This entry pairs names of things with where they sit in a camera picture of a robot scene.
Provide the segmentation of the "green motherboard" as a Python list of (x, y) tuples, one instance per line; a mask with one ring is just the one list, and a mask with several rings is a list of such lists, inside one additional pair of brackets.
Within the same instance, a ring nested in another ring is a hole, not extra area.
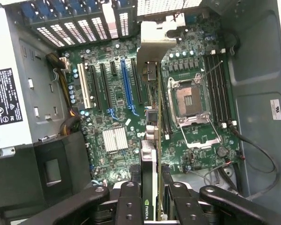
[[(184, 80), (193, 78), (196, 73), (204, 75), (208, 72), (205, 65), (205, 57), (219, 63), (217, 55), (225, 54), (228, 51), (224, 44), (223, 36), (226, 31), (222, 29), (219, 15), (211, 14), (208, 18), (202, 16), (190, 16), (185, 26), (178, 27), (171, 32), (171, 37), (177, 39), (177, 45), (170, 49), (162, 60), (162, 72), (164, 87), (167, 89), (168, 78)], [(72, 107), (71, 115), (79, 116), (80, 122), (74, 128), (81, 130), (89, 157), (89, 169), (94, 183), (105, 185), (114, 184), (118, 181), (130, 178), (129, 169), (132, 165), (140, 163), (141, 140), (145, 137), (146, 109), (151, 104), (148, 98), (149, 86), (144, 83), (138, 75), (141, 85), (143, 104), (138, 104), (135, 83), (131, 68), (131, 58), (137, 63), (137, 50), (141, 43), (140, 35), (131, 38), (110, 41), (102, 44), (85, 45), (70, 48), (63, 52), (62, 57), (69, 59), (71, 70), (67, 74), (68, 94)], [(127, 107), (126, 92), (120, 60), (125, 59), (133, 103), (139, 117)], [(117, 68), (117, 76), (111, 75), (110, 61), (114, 61)], [(84, 107), (80, 78), (77, 64), (82, 63), (85, 68), (90, 99), (93, 108)], [(107, 72), (108, 84), (111, 95), (112, 108), (108, 109), (103, 81), (100, 72), (100, 63), (104, 63)], [(89, 66), (94, 65), (100, 89), (102, 111), (98, 111), (93, 81), (90, 75)], [(210, 94), (207, 76), (203, 78), (204, 97), (206, 106), (211, 113), (211, 121), (215, 126), (222, 143), (213, 144), (206, 149), (188, 149), (180, 128), (177, 128), (170, 116), (173, 134), (169, 140), (162, 139), (162, 163), (167, 165), (173, 174), (192, 174), (197, 170), (216, 168), (225, 163), (233, 165), (238, 163), (241, 152), (238, 139), (230, 132), (226, 121), (222, 102), (222, 91), (219, 82), (219, 67), (217, 68), (217, 82), (222, 107), (222, 121), (214, 122), (213, 110), (211, 107)], [(236, 124), (235, 110), (234, 119), (231, 124)], [(105, 151), (102, 132), (105, 130), (124, 127), (128, 149), (107, 153)], [(211, 125), (194, 124), (183, 127), (188, 143), (213, 140), (217, 137)]]

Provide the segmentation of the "metal socket cover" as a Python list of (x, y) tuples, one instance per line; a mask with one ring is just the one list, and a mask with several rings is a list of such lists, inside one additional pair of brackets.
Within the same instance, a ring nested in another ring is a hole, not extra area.
[[(188, 149), (206, 149), (209, 147), (212, 147), (213, 144), (222, 143), (222, 139), (220, 135), (218, 134), (217, 130), (215, 129), (215, 126), (213, 125), (211, 119), (210, 119), (210, 113), (203, 113), (200, 115), (192, 116), (192, 117), (181, 117), (177, 118), (177, 124), (180, 128), (182, 135), (184, 137), (186, 146)], [(213, 140), (207, 140), (205, 143), (201, 142), (193, 142), (188, 143), (187, 138), (185, 136), (185, 133), (183, 131), (183, 127), (191, 126), (192, 124), (202, 124), (202, 123), (209, 123), (211, 127), (213, 128), (215, 134), (217, 137)]]

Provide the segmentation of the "silver finned heat sink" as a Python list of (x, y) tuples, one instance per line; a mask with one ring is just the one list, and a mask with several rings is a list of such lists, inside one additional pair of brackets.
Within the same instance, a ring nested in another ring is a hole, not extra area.
[(126, 130), (124, 127), (113, 128), (102, 132), (105, 151), (107, 153), (128, 149)]

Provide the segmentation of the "CPU socket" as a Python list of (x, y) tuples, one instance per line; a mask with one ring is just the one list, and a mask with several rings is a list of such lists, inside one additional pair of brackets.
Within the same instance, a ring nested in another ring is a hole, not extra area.
[(211, 116), (204, 97), (204, 81), (200, 73), (193, 78), (168, 78), (167, 92), (172, 120), (177, 128), (208, 124)]

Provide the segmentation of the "black plastic fan shroud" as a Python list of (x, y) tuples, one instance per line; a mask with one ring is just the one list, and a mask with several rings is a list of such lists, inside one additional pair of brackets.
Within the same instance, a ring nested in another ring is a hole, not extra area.
[(0, 159), (0, 209), (54, 205), (91, 181), (82, 132), (17, 148)]

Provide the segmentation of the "long black expansion slot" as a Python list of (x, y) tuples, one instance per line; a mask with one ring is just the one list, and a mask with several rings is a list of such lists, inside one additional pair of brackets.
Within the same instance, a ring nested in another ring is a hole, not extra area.
[(102, 102), (101, 102), (101, 98), (100, 98), (100, 89), (99, 89), (99, 83), (98, 83), (98, 78), (97, 78), (97, 74), (96, 74), (96, 68), (94, 65), (90, 65), (89, 70), (90, 70), (90, 75), (91, 75), (91, 78), (93, 81), (98, 111), (101, 112), (102, 111)]
[(104, 63), (100, 63), (100, 72), (101, 72), (101, 77), (102, 77), (102, 81), (103, 81), (103, 87), (104, 87), (104, 92), (105, 92), (105, 96), (106, 96), (107, 106), (108, 106), (108, 109), (110, 109), (110, 108), (112, 108), (112, 102), (111, 102), (111, 95), (110, 95), (110, 89), (109, 89), (109, 84), (108, 84), (106, 67), (105, 67)]
[(140, 85), (138, 75), (137, 75), (137, 70), (136, 70), (135, 58), (131, 58), (131, 68), (132, 68), (132, 73), (133, 73), (133, 78), (134, 78), (134, 83), (135, 83), (135, 90), (136, 90), (136, 94), (137, 94), (138, 104), (141, 105), (141, 104), (143, 104), (143, 100), (142, 100), (142, 94), (141, 94), (141, 85)]

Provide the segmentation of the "blue expansion slot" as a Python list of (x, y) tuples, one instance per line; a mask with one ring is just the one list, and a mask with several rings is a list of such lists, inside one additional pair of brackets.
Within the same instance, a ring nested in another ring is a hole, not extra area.
[(120, 65), (121, 65), (122, 75), (123, 75), (123, 80), (124, 80), (124, 87), (125, 87), (126, 99), (127, 99), (127, 107), (133, 113), (133, 115), (139, 117), (139, 114), (136, 112), (136, 108), (135, 108), (135, 105), (133, 103), (133, 96), (132, 96), (129, 74), (128, 74), (128, 71), (127, 71), (125, 59), (120, 60)]

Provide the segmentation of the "white expansion slot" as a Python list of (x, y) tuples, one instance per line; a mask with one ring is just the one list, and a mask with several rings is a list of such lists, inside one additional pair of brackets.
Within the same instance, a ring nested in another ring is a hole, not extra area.
[(86, 76), (84, 65), (82, 63), (77, 64), (77, 69), (78, 69), (78, 74), (79, 74), (79, 78), (80, 78), (84, 107), (86, 109), (91, 109), (91, 108), (93, 108), (93, 104), (90, 99), (89, 86), (88, 86), (88, 81), (87, 81), (87, 76)]

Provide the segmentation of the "thin metal locking lever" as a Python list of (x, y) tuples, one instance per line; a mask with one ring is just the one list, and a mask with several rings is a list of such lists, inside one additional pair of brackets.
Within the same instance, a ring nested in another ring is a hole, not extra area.
[(206, 72), (201, 78), (203, 79), (208, 74), (210, 74), (212, 71), (214, 71), (216, 68), (218, 68), (223, 63), (223, 60), (220, 60), (219, 63), (217, 63), (215, 66), (213, 66), (208, 72)]

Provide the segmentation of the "open black PC case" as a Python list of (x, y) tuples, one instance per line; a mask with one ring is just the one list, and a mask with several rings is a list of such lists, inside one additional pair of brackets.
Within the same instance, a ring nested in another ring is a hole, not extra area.
[[(224, 163), (192, 174), (173, 174), (170, 170), (170, 174), (174, 182), (181, 182), (195, 192), (207, 185), (217, 186), (281, 215), (281, 0), (98, 1), (101, 3), (100, 11), (91, 12), (85, 0), (80, 0), (81, 12), (73, 14), (65, 0), (57, 0), (55, 6), (59, 16), (53, 17), (45, 9), (43, 0), (0, 0), (0, 6), (6, 10), (12, 23), (50, 48), (45, 57), (61, 85), (67, 107), (67, 116), (55, 138), (81, 132), (74, 128), (80, 117), (70, 113), (68, 72), (63, 70), (64, 65), (59, 60), (65, 50), (141, 35), (142, 21), (160, 23), (175, 19), (177, 27), (182, 27), (190, 16), (208, 18), (213, 13), (217, 14), (222, 29), (226, 31), (223, 38), (228, 51), (229, 81), (237, 121), (236, 124), (229, 124), (228, 128), (239, 141), (241, 158), (233, 165)], [(38, 19), (24, 16), (21, 9), (23, 2), (33, 3), (38, 8)], [(121, 34), (121, 13), (128, 13), (129, 35), (125, 37)], [(92, 23), (91, 19), (96, 17), (101, 18), (107, 40), (100, 39)], [(84, 19), (88, 21), (97, 41), (90, 42), (79, 26), (78, 21)], [(76, 25), (86, 43), (78, 43), (65, 27), (64, 23), (67, 22)], [(51, 28), (55, 24), (63, 28), (75, 42), (74, 45), (68, 45), (56, 34)], [(46, 27), (65, 46), (57, 47), (46, 39), (37, 31), (40, 27)], [(20, 225), (54, 205), (0, 209), (0, 225)], [(180, 225), (178, 220), (165, 212), (164, 196), (159, 225)]]

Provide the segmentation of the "white power connector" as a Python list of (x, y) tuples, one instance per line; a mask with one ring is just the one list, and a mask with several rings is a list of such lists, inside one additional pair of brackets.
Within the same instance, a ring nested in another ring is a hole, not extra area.
[(69, 59), (67, 57), (60, 57), (59, 60), (64, 65), (63, 70), (69, 72), (71, 70), (71, 65), (70, 65)]

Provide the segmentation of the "vented metal slot cover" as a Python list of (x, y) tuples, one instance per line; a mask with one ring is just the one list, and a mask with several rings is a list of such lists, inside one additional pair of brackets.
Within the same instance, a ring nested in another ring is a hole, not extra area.
[(65, 45), (58, 40), (46, 27), (37, 28), (37, 31), (41, 33), (46, 39), (52, 42), (57, 47), (64, 47)]
[(84, 36), (79, 32), (76, 25), (73, 22), (64, 23), (65, 27), (73, 35), (73, 37), (78, 41), (79, 44), (86, 43)]
[(96, 29), (100, 39), (101, 40), (107, 40), (108, 37), (107, 37), (107, 34), (106, 34), (105, 30), (104, 30), (101, 18), (100, 17), (96, 17), (96, 18), (92, 18), (91, 20), (92, 20), (93, 25), (95, 26), (95, 29)]
[(129, 26), (128, 26), (128, 13), (119, 14), (120, 28), (122, 36), (129, 35)]
[(97, 41), (91, 27), (89, 26), (89, 23), (87, 20), (79, 20), (78, 21), (79, 26), (82, 28), (84, 34), (87, 36), (88, 40), (90, 42), (95, 42)]
[(51, 28), (56, 32), (56, 34), (68, 45), (74, 45), (75, 42), (69, 37), (68, 34), (63, 30), (59, 24), (51, 25)]

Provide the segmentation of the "blue card retention clip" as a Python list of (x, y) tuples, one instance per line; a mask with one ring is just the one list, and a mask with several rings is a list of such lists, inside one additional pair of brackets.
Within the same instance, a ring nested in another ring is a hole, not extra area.
[(56, 9), (55, 3), (57, 0), (43, 0), (45, 9), (49, 12), (50, 16), (58, 17), (59, 13)]
[(25, 17), (36, 20), (39, 18), (38, 8), (30, 2), (21, 3), (21, 9)]
[(72, 13), (80, 13), (81, 12), (81, 2), (80, 0), (65, 0), (65, 4), (67, 7), (70, 7)]
[(98, 12), (101, 10), (101, 3), (98, 0), (85, 0), (86, 6), (90, 8), (91, 12)]

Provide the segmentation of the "silver power supply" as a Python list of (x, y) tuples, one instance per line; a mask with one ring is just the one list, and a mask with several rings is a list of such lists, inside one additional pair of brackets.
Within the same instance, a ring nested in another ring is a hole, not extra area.
[(67, 116), (45, 57), (49, 51), (0, 6), (0, 159), (14, 156), (19, 146), (55, 138)]

